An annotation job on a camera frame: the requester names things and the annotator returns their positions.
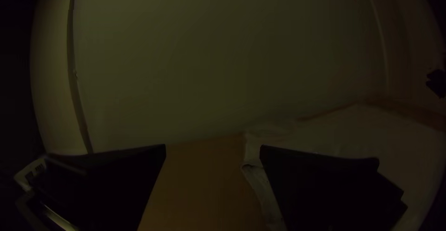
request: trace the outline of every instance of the white bedsheet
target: white bedsheet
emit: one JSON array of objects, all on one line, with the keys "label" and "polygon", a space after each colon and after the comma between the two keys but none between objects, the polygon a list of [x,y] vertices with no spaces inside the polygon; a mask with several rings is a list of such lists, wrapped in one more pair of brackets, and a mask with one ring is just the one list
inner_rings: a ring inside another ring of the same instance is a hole
[{"label": "white bedsheet", "polygon": [[284,120],[245,132],[242,172],[272,231],[286,230],[259,159],[262,144],[343,158],[378,157],[378,172],[404,190],[408,209],[394,230],[418,230],[444,171],[445,134],[382,109],[354,105],[308,121]]}]

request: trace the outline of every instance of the white curved wall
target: white curved wall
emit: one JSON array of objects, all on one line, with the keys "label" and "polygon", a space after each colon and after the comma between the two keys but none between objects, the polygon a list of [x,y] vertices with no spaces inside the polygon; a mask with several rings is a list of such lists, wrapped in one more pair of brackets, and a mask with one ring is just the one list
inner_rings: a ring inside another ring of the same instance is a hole
[{"label": "white curved wall", "polygon": [[70,0],[39,0],[30,51],[33,104],[47,152],[86,154],[68,82],[67,22]]},{"label": "white curved wall", "polygon": [[76,0],[93,149],[181,142],[384,91],[369,0]]}]

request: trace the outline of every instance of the white blanket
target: white blanket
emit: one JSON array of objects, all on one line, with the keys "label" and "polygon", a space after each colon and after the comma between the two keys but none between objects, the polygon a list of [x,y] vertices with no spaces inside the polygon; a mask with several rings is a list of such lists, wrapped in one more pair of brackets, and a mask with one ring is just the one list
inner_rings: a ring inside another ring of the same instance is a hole
[{"label": "white blanket", "polygon": [[418,230],[435,197],[446,159],[445,134],[410,119],[354,105],[307,121],[284,120],[245,132],[242,172],[260,200],[268,227],[285,231],[259,159],[262,144],[343,158],[378,157],[378,172],[404,190],[408,209],[394,227]]}]

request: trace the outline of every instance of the wooden floor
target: wooden floor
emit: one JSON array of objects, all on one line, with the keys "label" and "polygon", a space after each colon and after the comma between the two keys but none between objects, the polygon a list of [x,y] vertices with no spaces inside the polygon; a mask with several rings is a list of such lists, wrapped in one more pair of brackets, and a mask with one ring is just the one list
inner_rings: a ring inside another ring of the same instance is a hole
[{"label": "wooden floor", "polygon": [[241,134],[167,146],[138,230],[266,231],[243,148]]}]

